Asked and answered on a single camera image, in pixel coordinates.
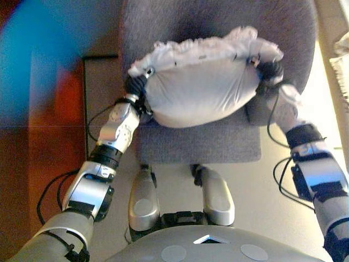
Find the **wire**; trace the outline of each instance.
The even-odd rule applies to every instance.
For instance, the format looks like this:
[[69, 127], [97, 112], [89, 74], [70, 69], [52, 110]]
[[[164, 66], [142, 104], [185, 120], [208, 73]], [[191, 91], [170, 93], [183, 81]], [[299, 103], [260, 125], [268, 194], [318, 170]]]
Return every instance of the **wire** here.
[[108, 107], [106, 107], [105, 109], [103, 109], [102, 111], [100, 111], [99, 113], [97, 113], [96, 115], [94, 115], [94, 116], [90, 119], [90, 121], [88, 121], [88, 123], [87, 123], [87, 133], [88, 133], [88, 136], [89, 136], [90, 138], [92, 138], [94, 141], [97, 141], [97, 138], [95, 138], [95, 137], [91, 134], [91, 131], [89, 130], [92, 121], [95, 120], [96, 117], [100, 116], [101, 114], [103, 114], [103, 113], [104, 113], [105, 111], [107, 111], [108, 109], [111, 109], [112, 107], [114, 107], [114, 104], [109, 105]]
[[37, 204], [37, 214], [38, 214], [40, 223], [41, 223], [42, 225], [45, 224], [45, 220], [44, 220], [44, 218], [43, 218], [43, 215], [41, 214], [41, 203], [43, 202], [43, 199], [44, 199], [44, 197], [45, 197], [47, 191], [50, 189], [51, 185], [52, 185], [55, 181], [57, 181], [58, 179], [60, 179], [60, 178], [62, 178], [62, 177], [64, 177], [64, 176], [67, 176], [67, 175], [69, 175], [69, 174], [71, 174], [71, 173], [74, 173], [75, 171], [76, 171], [76, 170], [73, 170], [73, 171], [71, 171], [71, 172], [67, 172], [67, 173], [61, 174], [61, 175], [59, 175], [59, 176], [56, 176], [56, 177], [55, 177], [54, 179], [52, 179], [52, 180], [47, 184], [47, 186], [45, 187], [45, 189], [44, 189], [43, 193], [41, 194], [41, 197], [40, 197], [40, 199], [39, 199], [39, 201], [38, 201], [38, 204]]
[[129, 240], [127, 239], [127, 237], [126, 237], [126, 234], [127, 234], [128, 229], [129, 229], [129, 227], [126, 228], [125, 233], [124, 233], [124, 238], [125, 238], [125, 240], [126, 240], [126, 242], [127, 242], [127, 245], [129, 245], [129, 244], [132, 243], [132, 242], [129, 241]]
[[[290, 158], [291, 158], [291, 157], [286, 157], [286, 158], [280, 160], [280, 161], [275, 165], [275, 167], [274, 167], [274, 169], [273, 169], [273, 177], [274, 177], [275, 182], [278, 184], [278, 186], [280, 185], [280, 183], [279, 183], [278, 179], [276, 178], [276, 169], [278, 168], [278, 166], [279, 166], [282, 162], [284, 162], [284, 161], [286, 161], [286, 160], [288, 160], [288, 159], [290, 159]], [[293, 197], [295, 197], [295, 198], [298, 198], [297, 195], [291, 193], [290, 191], [288, 191], [288, 190], [285, 189], [284, 187], [281, 187], [281, 189], [284, 190], [286, 193], [290, 194], [291, 196], [293, 196]]]
[[[284, 162], [284, 161], [286, 161], [286, 160], [287, 160], [287, 163], [285, 164], [284, 169], [283, 169], [283, 171], [282, 171], [282, 174], [281, 174], [281, 177], [280, 177], [280, 181], [278, 181], [278, 180], [276, 179], [275, 171], [276, 171], [277, 167], [278, 167], [282, 162]], [[295, 194], [292, 194], [291, 192], [289, 192], [288, 190], [286, 190], [286, 189], [282, 186], [282, 181], [283, 181], [283, 179], [284, 179], [285, 172], [286, 172], [287, 167], [288, 167], [289, 163], [291, 162], [291, 160], [292, 160], [291, 157], [284, 158], [284, 159], [282, 159], [281, 161], [279, 161], [279, 162], [275, 165], [275, 167], [274, 167], [274, 169], [273, 169], [273, 177], [274, 177], [274, 180], [276, 181], [276, 183], [277, 183], [278, 186], [279, 186], [279, 191], [280, 191], [280, 193], [281, 193], [283, 196], [287, 197], [288, 199], [290, 199], [290, 200], [292, 200], [292, 201], [294, 201], [294, 202], [297, 202], [297, 203], [299, 203], [299, 204], [301, 204], [301, 205], [303, 205], [303, 206], [305, 206], [305, 207], [307, 207], [307, 208], [309, 208], [309, 209], [311, 209], [311, 210], [313, 210], [313, 211], [315, 212], [315, 209], [314, 209], [313, 207], [311, 207], [311, 206], [309, 206], [309, 205], [307, 205], [307, 204], [301, 202], [300, 200], [302, 200], [302, 199], [301, 199], [300, 197], [298, 197], [298, 196], [295, 195]]]
[[275, 138], [273, 138], [272, 134], [270, 133], [270, 123], [271, 123], [271, 121], [272, 121], [273, 114], [274, 114], [274, 111], [275, 111], [275, 108], [276, 108], [276, 104], [278, 103], [278, 101], [279, 101], [279, 92], [278, 92], [277, 95], [276, 95], [276, 100], [275, 100], [275, 103], [274, 103], [272, 112], [270, 113], [270, 116], [269, 116], [269, 119], [268, 119], [267, 133], [268, 133], [270, 139], [272, 139], [272, 140], [273, 140], [275, 143], [277, 143], [278, 145], [283, 146], [283, 147], [286, 147], [286, 148], [290, 148], [288, 145], [285, 145], [285, 144], [283, 144], [283, 143], [277, 141]]
[[71, 176], [73, 176], [73, 175], [76, 175], [78, 172], [79, 172], [79, 169], [75, 169], [74, 170], [75, 172], [71, 172], [70, 174], [67, 174], [66, 176], [65, 176], [65, 178], [59, 183], [59, 185], [58, 185], [58, 188], [57, 188], [57, 195], [56, 195], [56, 197], [57, 197], [57, 204], [58, 204], [58, 206], [59, 206], [59, 208], [62, 210], [62, 202], [61, 202], [61, 189], [62, 189], [62, 185], [64, 184], [64, 182], [69, 178], [69, 177], [71, 177]]

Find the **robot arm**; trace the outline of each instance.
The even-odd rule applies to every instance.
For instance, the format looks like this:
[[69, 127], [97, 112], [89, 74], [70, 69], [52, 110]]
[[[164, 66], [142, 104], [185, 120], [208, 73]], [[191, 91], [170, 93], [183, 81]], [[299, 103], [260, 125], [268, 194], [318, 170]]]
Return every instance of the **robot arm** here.
[[128, 94], [116, 101], [95, 149], [64, 197], [62, 213], [47, 221], [9, 261], [89, 261], [93, 224], [107, 215], [114, 192], [110, 182], [139, 125], [142, 109], [137, 101], [152, 72], [127, 79]]
[[333, 261], [348, 261], [347, 174], [335, 160], [317, 128], [309, 121], [295, 87], [281, 84], [276, 99], [271, 99], [268, 106], [271, 109], [275, 105], [274, 120], [287, 137], [296, 164], [291, 170], [297, 193], [302, 199], [314, 203], [324, 236], [324, 248]]

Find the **white fabric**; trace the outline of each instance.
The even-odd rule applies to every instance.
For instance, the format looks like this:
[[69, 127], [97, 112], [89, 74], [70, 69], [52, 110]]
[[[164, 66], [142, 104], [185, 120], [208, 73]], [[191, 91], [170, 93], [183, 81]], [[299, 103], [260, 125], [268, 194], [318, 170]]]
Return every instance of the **white fabric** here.
[[146, 97], [155, 120], [163, 126], [182, 128], [222, 119], [254, 95], [260, 80], [247, 63], [279, 61], [277, 45], [257, 38], [253, 27], [238, 27], [223, 38], [155, 43], [155, 50], [136, 61], [128, 73], [144, 74], [150, 66]]

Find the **silver metal casing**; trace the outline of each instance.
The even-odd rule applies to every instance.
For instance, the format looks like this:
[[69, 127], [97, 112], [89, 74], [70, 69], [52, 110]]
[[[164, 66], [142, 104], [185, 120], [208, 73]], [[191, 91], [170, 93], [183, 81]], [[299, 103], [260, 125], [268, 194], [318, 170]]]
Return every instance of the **silver metal casing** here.
[[149, 230], [160, 217], [155, 185], [149, 169], [141, 170], [133, 181], [129, 199], [128, 219], [133, 230]]
[[226, 181], [215, 171], [203, 168], [203, 210], [217, 225], [231, 225], [235, 219], [235, 206]]

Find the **gray upholstery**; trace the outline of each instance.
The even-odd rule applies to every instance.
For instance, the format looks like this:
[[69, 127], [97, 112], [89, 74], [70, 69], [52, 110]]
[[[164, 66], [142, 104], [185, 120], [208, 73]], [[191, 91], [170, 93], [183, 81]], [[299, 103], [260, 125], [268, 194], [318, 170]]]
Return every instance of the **gray upholstery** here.
[[[123, 77], [135, 59], [153, 50], [155, 41], [222, 37], [250, 25], [285, 53], [285, 75], [304, 89], [314, 55], [316, 24], [312, 0], [128, 0], [123, 4], [120, 47]], [[148, 123], [136, 143], [141, 160], [151, 163], [249, 162], [260, 158], [259, 129], [269, 111], [255, 97], [233, 115], [188, 129]]]

